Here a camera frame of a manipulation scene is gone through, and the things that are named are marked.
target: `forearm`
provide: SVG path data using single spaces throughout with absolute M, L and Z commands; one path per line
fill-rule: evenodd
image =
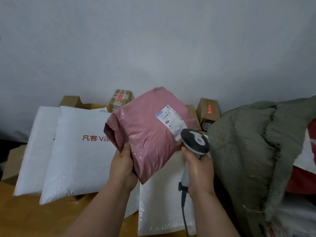
M 64 233 L 68 236 L 118 236 L 130 193 L 109 182 Z
M 213 194 L 200 194 L 193 198 L 197 235 L 237 237 L 239 233 L 226 211 Z

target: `pink plastic mailer bag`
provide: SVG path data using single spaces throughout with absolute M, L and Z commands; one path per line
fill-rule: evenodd
M 104 133 L 119 151 L 130 144 L 134 170 L 144 184 L 177 150 L 184 128 L 194 129 L 194 118 L 170 91 L 157 87 L 112 112 Z

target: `hand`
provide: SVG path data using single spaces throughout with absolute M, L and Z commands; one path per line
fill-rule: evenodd
M 183 158 L 189 162 L 189 195 L 195 199 L 200 194 L 215 195 L 213 161 L 207 155 L 199 160 L 192 151 L 184 146 L 181 149 Z
M 109 182 L 131 192 L 137 184 L 137 177 L 132 172 L 132 169 L 133 160 L 131 158 L 130 145 L 125 143 L 122 152 L 120 153 L 116 150 L 114 154 L 110 167 Z

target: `handheld barcode scanner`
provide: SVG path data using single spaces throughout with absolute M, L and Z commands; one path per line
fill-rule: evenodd
M 198 159 L 200 159 L 202 155 L 205 155 L 209 152 L 210 150 L 209 141 L 201 133 L 191 130 L 191 129 L 183 129 L 180 135 L 181 135 L 181 139 L 183 141 L 184 146 L 188 150 L 192 151 Z M 188 235 L 188 228 L 186 226 L 186 221 L 185 221 L 185 216 L 184 216 L 184 204 L 185 204 L 185 198 L 188 192 L 189 184 L 190 184 L 189 162 L 186 161 L 182 179 L 181 179 L 181 182 L 179 182 L 178 189 L 179 191 L 182 191 L 181 207 L 182 207 L 183 221 L 184 221 L 184 226 L 185 226 L 185 231 L 186 231 L 187 236 L 189 235 Z

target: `cable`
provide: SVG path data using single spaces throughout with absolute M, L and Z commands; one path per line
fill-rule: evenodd
M 182 191 L 181 194 L 181 208 L 182 208 L 182 216 L 183 216 L 183 221 L 184 221 L 184 227 L 185 227 L 185 233 L 186 236 L 189 237 L 189 233 L 188 233 L 188 227 L 186 225 L 186 221 L 185 221 L 185 216 L 184 216 L 184 203 L 185 203 L 185 198 L 186 198 L 186 191 Z

